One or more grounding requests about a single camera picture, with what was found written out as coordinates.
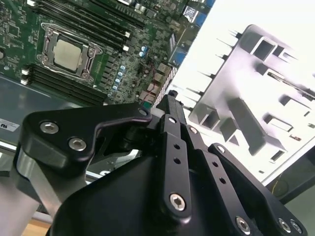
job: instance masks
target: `wooden surface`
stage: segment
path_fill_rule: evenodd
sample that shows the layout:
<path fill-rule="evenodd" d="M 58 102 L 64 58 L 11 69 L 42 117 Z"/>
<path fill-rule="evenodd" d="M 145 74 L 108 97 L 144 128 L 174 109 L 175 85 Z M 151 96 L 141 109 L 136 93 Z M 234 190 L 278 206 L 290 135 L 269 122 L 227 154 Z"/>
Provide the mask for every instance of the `wooden surface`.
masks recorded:
<path fill-rule="evenodd" d="M 25 228 L 22 236 L 45 236 L 50 224 L 40 222 L 38 220 L 31 220 Z"/>

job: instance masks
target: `cpu socket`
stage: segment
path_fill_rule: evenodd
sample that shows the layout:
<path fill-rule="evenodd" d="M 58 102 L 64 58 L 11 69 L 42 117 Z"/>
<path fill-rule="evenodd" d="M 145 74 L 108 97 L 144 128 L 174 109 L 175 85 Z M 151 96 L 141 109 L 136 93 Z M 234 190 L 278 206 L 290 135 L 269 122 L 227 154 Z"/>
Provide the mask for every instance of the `cpu socket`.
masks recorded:
<path fill-rule="evenodd" d="M 86 82 L 94 81 L 90 75 L 96 55 L 102 49 L 90 40 L 55 24 L 42 23 L 45 39 L 38 57 L 44 67 Z"/>

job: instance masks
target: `motherboard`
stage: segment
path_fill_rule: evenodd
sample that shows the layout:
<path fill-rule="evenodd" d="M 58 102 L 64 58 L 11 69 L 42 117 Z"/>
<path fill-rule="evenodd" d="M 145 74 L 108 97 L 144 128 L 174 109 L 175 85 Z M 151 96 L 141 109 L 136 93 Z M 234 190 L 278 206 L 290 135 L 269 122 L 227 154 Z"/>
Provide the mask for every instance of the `motherboard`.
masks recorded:
<path fill-rule="evenodd" d="M 212 0 L 0 0 L 0 74 L 82 106 L 151 106 Z"/>

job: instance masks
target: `white label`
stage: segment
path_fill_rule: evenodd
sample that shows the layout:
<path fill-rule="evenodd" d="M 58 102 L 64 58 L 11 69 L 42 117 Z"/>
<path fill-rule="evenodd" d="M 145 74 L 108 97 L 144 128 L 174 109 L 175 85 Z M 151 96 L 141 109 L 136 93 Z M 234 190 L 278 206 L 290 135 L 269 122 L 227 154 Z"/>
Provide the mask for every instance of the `white label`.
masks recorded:
<path fill-rule="evenodd" d="M 1 129 L 6 129 L 8 131 L 14 132 L 18 127 L 20 127 L 19 124 L 15 124 L 12 122 L 9 122 L 4 119 L 0 119 L 0 128 Z"/>

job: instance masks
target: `robotic arm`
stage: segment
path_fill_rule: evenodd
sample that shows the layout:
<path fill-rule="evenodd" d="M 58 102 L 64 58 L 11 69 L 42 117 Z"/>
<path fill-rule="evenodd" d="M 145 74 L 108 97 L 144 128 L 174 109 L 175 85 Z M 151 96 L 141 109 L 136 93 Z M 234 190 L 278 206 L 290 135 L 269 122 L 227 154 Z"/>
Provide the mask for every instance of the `robotic arm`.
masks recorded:
<path fill-rule="evenodd" d="M 141 156 L 85 184 L 90 163 Z M 292 215 L 224 146 L 205 146 L 182 104 L 38 112 L 23 122 L 11 171 L 42 202 L 48 236 L 306 236 Z"/>

